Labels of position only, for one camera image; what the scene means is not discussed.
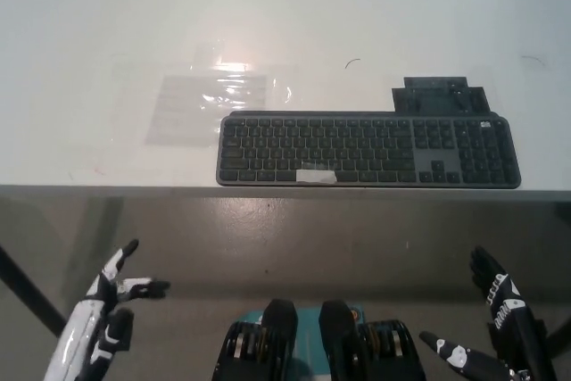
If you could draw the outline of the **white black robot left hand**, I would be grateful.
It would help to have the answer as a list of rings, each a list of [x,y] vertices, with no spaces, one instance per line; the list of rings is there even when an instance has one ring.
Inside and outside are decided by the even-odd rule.
[[[139,246],[122,246],[102,267],[75,304],[59,336],[45,380],[102,380],[115,355],[129,350],[134,312],[125,302],[166,297],[170,282],[154,277],[120,279],[125,261]]]

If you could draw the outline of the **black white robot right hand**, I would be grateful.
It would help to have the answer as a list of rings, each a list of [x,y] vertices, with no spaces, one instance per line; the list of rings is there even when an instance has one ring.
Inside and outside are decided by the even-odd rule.
[[[555,380],[541,324],[512,276],[482,246],[470,254],[472,280],[488,305],[494,357],[423,331],[419,338],[467,380]]]

